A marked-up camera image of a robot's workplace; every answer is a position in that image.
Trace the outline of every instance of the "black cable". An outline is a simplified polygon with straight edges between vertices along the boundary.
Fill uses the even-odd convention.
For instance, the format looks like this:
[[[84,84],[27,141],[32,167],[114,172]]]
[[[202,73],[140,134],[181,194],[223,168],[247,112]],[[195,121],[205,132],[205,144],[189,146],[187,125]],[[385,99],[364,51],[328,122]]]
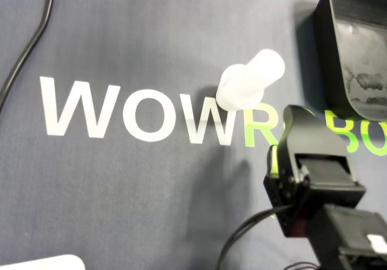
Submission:
[[[314,269],[317,269],[318,268],[318,265],[312,263],[312,262],[305,262],[305,261],[301,261],[301,262],[297,262],[297,263],[294,263],[294,264],[291,264],[287,267],[284,268],[284,270],[288,270],[292,267],[295,267],[295,266],[299,266],[299,265],[309,265],[309,267],[313,267]]]
[[[13,66],[8,78],[5,80],[1,91],[0,91],[0,112],[4,106],[5,100],[11,90],[11,87],[13,83],[15,82],[15,79],[17,78],[21,68],[24,65],[24,62],[27,60],[29,55],[31,54],[32,50],[35,48],[37,42],[40,40],[41,36],[43,35],[43,32],[45,31],[48,20],[50,19],[51,11],[53,9],[53,2],[54,0],[46,0],[45,8],[42,16],[42,20],[40,25],[38,26],[34,36],[29,41],[28,45],[24,48],[23,53],[19,56],[19,59],[16,61],[15,65]]]
[[[317,270],[318,268],[315,268],[313,266],[304,266],[304,267],[296,268],[294,270],[306,270],[306,269]]]
[[[257,223],[259,223],[261,220],[266,219],[267,217],[270,217],[273,214],[279,213],[281,211],[288,210],[293,205],[286,205],[286,206],[278,206],[273,209],[267,209],[265,211],[262,211],[258,214],[253,215],[252,217],[248,218],[242,225],[240,225],[227,239],[225,242],[223,249],[219,255],[218,262],[216,263],[215,270],[220,270],[220,267],[222,266],[222,262],[229,251],[229,249],[232,247],[232,245],[238,241],[247,231],[249,231],[252,227],[254,227]]]

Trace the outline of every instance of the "white plastic cap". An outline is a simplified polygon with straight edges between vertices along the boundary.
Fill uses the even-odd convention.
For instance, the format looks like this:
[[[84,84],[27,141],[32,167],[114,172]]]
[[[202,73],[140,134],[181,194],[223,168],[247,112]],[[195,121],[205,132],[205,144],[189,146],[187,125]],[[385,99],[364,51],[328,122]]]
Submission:
[[[254,108],[264,89],[285,73],[285,63],[273,50],[260,51],[247,65],[236,64],[222,74],[216,102],[226,111]]]

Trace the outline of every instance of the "letter o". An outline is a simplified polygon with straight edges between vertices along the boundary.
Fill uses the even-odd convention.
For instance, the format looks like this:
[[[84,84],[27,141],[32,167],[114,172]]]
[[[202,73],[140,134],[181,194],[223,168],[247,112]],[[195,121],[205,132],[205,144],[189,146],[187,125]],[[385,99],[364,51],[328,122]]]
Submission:
[[[149,133],[141,130],[135,119],[138,104],[144,99],[155,99],[164,109],[164,122],[157,132]],[[127,131],[134,137],[145,142],[156,142],[167,138],[175,128],[176,112],[171,100],[156,90],[138,90],[131,94],[123,107],[123,122]]]

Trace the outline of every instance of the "green part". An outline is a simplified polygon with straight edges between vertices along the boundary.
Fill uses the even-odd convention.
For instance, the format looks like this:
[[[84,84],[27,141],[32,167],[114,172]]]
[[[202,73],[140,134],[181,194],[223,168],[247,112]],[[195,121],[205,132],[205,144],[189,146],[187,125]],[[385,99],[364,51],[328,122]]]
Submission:
[[[277,146],[272,146],[272,168],[270,170],[271,178],[279,178]]]
[[[271,132],[278,124],[277,111],[268,104],[260,103],[254,110],[265,111],[268,114],[267,122],[254,122],[253,110],[244,110],[244,132],[246,147],[255,147],[254,130],[259,130],[264,135],[269,145],[277,145],[278,141]]]
[[[367,120],[362,121],[360,125],[360,132],[362,134],[364,145],[367,147],[367,149],[369,149],[370,152],[374,153],[375,155],[384,156],[387,155],[387,123],[380,122],[379,125],[381,126],[385,134],[385,144],[381,148],[377,148],[372,144],[371,139],[368,135],[369,122]]]
[[[336,134],[347,136],[350,140],[350,144],[346,147],[349,153],[356,152],[359,147],[359,141],[351,130],[354,127],[353,120],[346,120],[344,128],[338,128],[334,126],[333,118],[337,117],[332,111],[325,111],[325,120],[327,127],[334,131]]]

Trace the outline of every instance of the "white label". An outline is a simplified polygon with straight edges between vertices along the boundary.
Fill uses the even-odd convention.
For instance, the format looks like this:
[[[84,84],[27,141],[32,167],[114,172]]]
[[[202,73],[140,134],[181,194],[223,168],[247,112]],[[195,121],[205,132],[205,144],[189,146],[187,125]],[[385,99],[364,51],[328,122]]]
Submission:
[[[83,261],[75,255],[62,255],[30,262],[0,266],[0,270],[85,270]]]
[[[372,249],[378,254],[387,254],[387,243],[382,235],[367,235]]]

